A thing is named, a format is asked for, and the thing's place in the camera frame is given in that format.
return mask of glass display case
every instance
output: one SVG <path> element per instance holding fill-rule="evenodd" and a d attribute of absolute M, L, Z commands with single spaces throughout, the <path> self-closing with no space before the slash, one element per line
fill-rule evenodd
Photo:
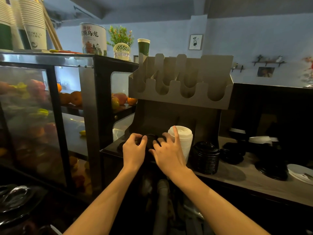
<path fill-rule="evenodd" d="M 132 123 L 128 76 L 137 68 L 97 55 L 0 54 L 0 163 L 97 196 L 99 150 Z"/>

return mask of finger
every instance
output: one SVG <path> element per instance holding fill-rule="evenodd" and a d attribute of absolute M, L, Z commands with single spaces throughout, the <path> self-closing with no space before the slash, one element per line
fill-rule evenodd
<path fill-rule="evenodd" d="M 175 135 L 175 144 L 180 145 L 179 134 L 176 126 L 173 126 L 174 135 Z"/>
<path fill-rule="evenodd" d="M 153 147 L 154 147 L 155 150 L 157 150 L 157 149 L 160 148 L 160 146 L 159 146 L 159 144 L 157 143 L 157 141 L 154 140 L 152 143 L 153 143 Z"/>
<path fill-rule="evenodd" d="M 158 165 L 158 158 L 157 158 L 157 152 L 154 149 L 149 149 L 149 152 L 154 156 L 154 159 L 156 160 L 156 164 Z"/>
<path fill-rule="evenodd" d="M 148 142 L 148 137 L 146 135 L 144 135 L 141 139 L 141 142 L 139 144 L 139 147 L 141 148 L 146 148 L 146 145 L 147 145 L 147 142 Z"/>
<path fill-rule="evenodd" d="M 161 146 L 166 143 L 163 138 L 158 138 L 157 140 L 160 142 Z"/>
<path fill-rule="evenodd" d="M 166 142 L 167 143 L 173 143 L 173 140 L 172 140 L 171 135 L 169 133 L 163 133 L 162 135 L 164 137 L 166 137 Z"/>
<path fill-rule="evenodd" d="M 136 138 L 141 138 L 142 137 L 142 135 L 141 134 L 138 134 L 138 133 L 132 133 L 130 136 L 129 136 L 129 141 L 133 141 L 133 142 L 135 142 L 135 139 Z"/>

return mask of hand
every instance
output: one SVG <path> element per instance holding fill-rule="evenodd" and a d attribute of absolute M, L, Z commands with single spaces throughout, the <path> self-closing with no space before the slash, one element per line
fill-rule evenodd
<path fill-rule="evenodd" d="M 173 174 L 187 169 L 184 154 L 182 153 L 182 147 L 180 145 L 179 135 L 177 128 L 173 126 L 175 142 L 172 141 L 169 133 L 163 133 L 166 137 L 166 142 L 163 138 L 158 138 L 161 146 L 157 141 L 153 141 L 153 147 L 155 150 L 150 149 L 149 152 L 153 154 L 156 164 L 159 166 L 161 171 L 166 174 L 169 178 Z"/>
<path fill-rule="evenodd" d="M 132 133 L 129 139 L 123 145 L 124 168 L 139 170 L 145 159 L 147 136 L 143 136 L 139 146 L 136 145 L 135 139 L 141 138 L 141 134 Z"/>

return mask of stack of paper cups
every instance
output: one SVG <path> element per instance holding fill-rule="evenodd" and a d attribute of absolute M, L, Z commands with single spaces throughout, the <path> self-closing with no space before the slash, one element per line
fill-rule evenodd
<path fill-rule="evenodd" d="M 16 21 L 13 15 L 12 7 L 7 4 L 7 12 L 10 17 L 10 23 L 11 23 L 11 33 L 12 33 L 12 43 L 13 43 L 13 49 L 24 49 L 24 45 L 21 39 L 21 36 L 18 32 L 18 28 L 16 26 Z"/>
<path fill-rule="evenodd" d="M 13 11 L 14 19 L 16 22 L 16 26 L 18 28 L 18 32 L 20 34 L 20 37 L 24 45 L 24 49 L 31 49 L 26 31 L 22 22 L 21 8 L 19 5 L 19 2 L 18 0 L 10 0 L 10 4 L 11 4 L 12 11 Z"/>
<path fill-rule="evenodd" d="M 188 161 L 188 156 L 189 156 L 189 152 L 190 152 L 190 147 L 191 147 L 191 143 L 193 141 L 193 133 L 190 129 L 184 127 L 184 126 L 176 126 L 177 130 L 178 130 L 178 134 L 179 134 L 179 140 L 180 140 L 180 145 L 182 146 L 182 153 L 184 154 L 186 163 Z M 173 130 L 173 126 L 170 127 L 170 129 L 168 130 L 168 133 L 172 136 L 175 137 L 174 135 L 174 130 Z"/>
<path fill-rule="evenodd" d="M 6 0 L 0 0 L 0 51 L 12 52 L 11 20 L 8 16 Z"/>
<path fill-rule="evenodd" d="M 32 49 L 47 49 L 46 23 L 42 5 L 33 0 L 18 0 L 22 22 Z"/>

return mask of forearm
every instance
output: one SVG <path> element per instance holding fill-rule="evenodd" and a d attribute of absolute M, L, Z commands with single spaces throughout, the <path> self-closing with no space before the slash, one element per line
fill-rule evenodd
<path fill-rule="evenodd" d="M 92 202 L 64 235 L 106 235 L 137 170 L 123 168 L 112 183 Z"/>
<path fill-rule="evenodd" d="M 231 203 L 205 185 L 190 169 L 173 176 L 172 181 L 200 210 L 217 235 L 268 233 Z"/>

